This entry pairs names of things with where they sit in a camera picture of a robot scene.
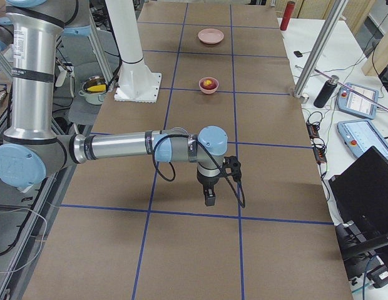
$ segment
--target white pillar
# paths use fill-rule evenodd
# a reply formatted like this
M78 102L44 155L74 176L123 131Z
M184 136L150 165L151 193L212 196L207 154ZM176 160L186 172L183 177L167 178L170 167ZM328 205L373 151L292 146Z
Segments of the white pillar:
M106 0L120 56L123 60L115 100L156 102L161 74L152 73L143 59L132 0Z

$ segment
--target black bottle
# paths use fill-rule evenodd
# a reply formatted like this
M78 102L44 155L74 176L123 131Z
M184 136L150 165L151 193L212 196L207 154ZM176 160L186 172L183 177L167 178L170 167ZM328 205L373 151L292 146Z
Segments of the black bottle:
M314 106L317 108L323 108L326 105L326 102L332 96L333 91L337 87L339 78L336 75L332 75L328 81L325 82L324 86L319 92L319 95L314 101Z

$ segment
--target pink bowl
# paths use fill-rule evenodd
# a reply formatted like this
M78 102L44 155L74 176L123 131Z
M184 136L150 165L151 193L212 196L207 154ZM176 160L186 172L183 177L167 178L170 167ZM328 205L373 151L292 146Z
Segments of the pink bowl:
M203 83L205 80L207 79L210 79L212 80L217 86L215 89L204 89L202 86L201 86L201 83ZM213 77L204 77L204 78L201 78L200 81L198 82L198 85L200 87L200 90L201 92L203 92L204 94L207 94L207 95L211 95L213 94L214 92L217 91L217 89L219 88L219 81Z
M203 29L198 33L200 41L209 45L220 43L224 37L223 32L214 28Z

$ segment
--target white table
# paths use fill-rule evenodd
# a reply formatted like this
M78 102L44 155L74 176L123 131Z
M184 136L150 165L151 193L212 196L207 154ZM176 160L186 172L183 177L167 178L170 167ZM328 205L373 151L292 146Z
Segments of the white table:
M296 67L296 65L304 66L309 53L304 54L303 57L296 57L294 55L294 51L300 51L302 53L311 51L323 23L323 20L291 19L288 29L286 31L282 31L287 56L290 59L290 67L295 81L297 81L297 76L300 76L301 73L301 69ZM359 58L364 58L361 48L346 23L344 21L339 21L317 63L316 68L321 71L345 69L355 64ZM365 76L362 72L361 67L365 61L366 59L356 65L354 70L352 70L351 67L345 71L332 71L328 74L338 75L341 82L345 81L356 83L381 91L380 97L383 98L379 99L379 103L388 107L388 93L384 87L382 87L382 83L379 78L377 76ZM313 105L315 98L326 80L327 79L324 76L314 76L309 79L304 92L310 96L310 99L307 103L303 104L302 107L305 119L307 119L309 114L314 111L320 111L325 115L321 123L319 134L320 137L327 142L328 146L328 164L327 174L325 177L327 181L333 175L341 174L355 161L355 157L351 154L337 132L337 122L355 120L358 118L337 110L337 107L334 106L335 98L328 101L327 105L323 109L317 109ZM316 114L311 119L311 122L318 120L319 116ZM383 136L388 136L388 113L378 109L376 118L372 122ZM334 223L340 223L340 216L332 198L329 200L329 209ZM362 280L359 280L359 282L360 284L352 287L353 291L362 286ZM354 300L362 299L362 292L359 291L353 293L353 297ZM388 300L388 285L381 289L371 289L367 287L365 298L368 300Z

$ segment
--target small bowl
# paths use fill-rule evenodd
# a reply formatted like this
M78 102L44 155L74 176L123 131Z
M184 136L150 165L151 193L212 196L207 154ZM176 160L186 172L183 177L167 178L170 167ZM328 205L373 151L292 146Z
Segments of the small bowl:
M201 86L201 83L203 83L205 80L207 79L210 79L212 80L217 86L214 88L214 89L204 89L202 86ZM213 77L204 77L204 78L201 78L200 81L198 82L198 85L200 87L200 90L201 92L203 92L204 94L207 94L207 95L211 95L213 94L214 92L217 91L217 89L219 88L219 81Z

